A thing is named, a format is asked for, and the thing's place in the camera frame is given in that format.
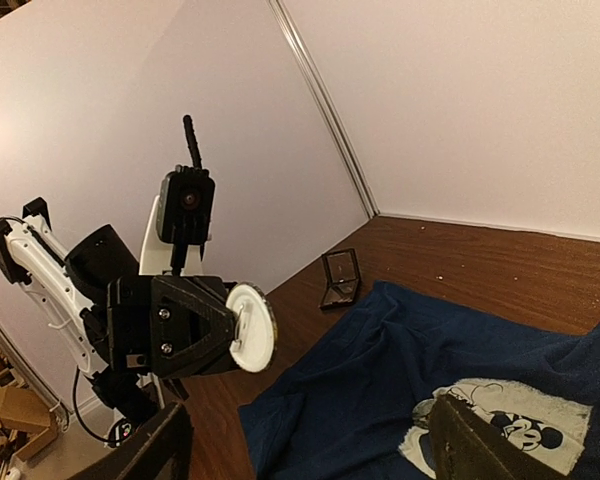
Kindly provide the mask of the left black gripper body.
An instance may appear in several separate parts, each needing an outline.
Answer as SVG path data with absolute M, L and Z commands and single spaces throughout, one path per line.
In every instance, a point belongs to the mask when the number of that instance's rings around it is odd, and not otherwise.
M 125 275 L 108 286 L 109 363 L 115 371 L 153 373 L 150 283 L 155 276 Z

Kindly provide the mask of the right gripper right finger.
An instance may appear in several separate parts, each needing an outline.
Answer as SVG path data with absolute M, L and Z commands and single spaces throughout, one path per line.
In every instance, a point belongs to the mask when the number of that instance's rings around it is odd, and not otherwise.
M 561 479 L 563 475 L 516 449 L 459 399 L 438 397 L 429 415 L 438 479 Z

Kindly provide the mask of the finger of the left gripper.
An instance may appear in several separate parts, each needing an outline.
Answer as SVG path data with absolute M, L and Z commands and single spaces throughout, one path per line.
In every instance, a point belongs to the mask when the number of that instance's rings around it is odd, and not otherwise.
M 235 314 L 218 276 L 155 276 L 151 283 L 151 370 L 160 378 L 216 375 L 235 368 Z

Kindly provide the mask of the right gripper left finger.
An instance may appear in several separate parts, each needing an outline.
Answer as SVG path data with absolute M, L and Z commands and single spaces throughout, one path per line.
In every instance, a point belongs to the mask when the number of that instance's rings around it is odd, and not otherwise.
M 86 480 L 187 480 L 193 426 L 182 403 L 172 402 L 112 453 L 71 476 Z

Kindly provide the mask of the starry night round brooch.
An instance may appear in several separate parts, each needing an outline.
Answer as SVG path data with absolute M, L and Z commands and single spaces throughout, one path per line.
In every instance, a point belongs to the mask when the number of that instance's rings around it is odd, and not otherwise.
M 229 292 L 225 306 L 235 315 L 229 346 L 233 361 L 249 373 L 268 369 L 276 352 L 278 329 L 265 294 L 254 284 L 239 283 Z

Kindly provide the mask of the navy white clothing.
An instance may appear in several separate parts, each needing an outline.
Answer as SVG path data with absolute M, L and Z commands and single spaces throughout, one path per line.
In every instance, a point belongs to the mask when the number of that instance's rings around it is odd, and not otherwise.
M 260 479 L 431 479 L 450 394 L 520 452 L 600 479 L 600 323 L 549 332 L 384 281 L 239 417 Z

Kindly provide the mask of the black brooch display box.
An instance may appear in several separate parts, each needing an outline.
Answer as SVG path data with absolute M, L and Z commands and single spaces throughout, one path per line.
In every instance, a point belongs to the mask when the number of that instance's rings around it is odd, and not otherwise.
M 319 308 L 330 310 L 353 305 L 361 286 L 361 273 L 354 248 L 331 251 L 321 256 L 326 288 Z

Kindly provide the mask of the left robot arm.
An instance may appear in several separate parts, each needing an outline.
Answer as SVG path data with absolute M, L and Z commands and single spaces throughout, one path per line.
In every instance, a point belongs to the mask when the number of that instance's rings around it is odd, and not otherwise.
M 99 398 L 133 425 L 159 410 L 138 385 L 237 369 L 229 347 L 237 318 L 225 305 L 232 283 L 217 276 L 143 271 L 111 225 L 66 250 L 46 201 L 0 217 L 0 270 L 43 310 Z

